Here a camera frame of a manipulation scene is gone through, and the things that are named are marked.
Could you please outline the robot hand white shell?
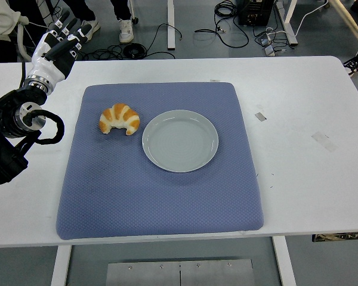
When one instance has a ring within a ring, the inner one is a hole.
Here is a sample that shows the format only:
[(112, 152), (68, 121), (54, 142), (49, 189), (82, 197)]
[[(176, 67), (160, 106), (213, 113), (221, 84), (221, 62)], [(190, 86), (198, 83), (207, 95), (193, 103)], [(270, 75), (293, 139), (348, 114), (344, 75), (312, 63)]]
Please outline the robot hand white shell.
[(41, 37), (32, 55), (33, 68), (26, 76), (27, 81), (38, 81), (53, 89), (70, 74), (92, 25), (85, 24), (75, 29), (78, 19), (67, 21), (69, 15), (70, 12), (65, 11)]

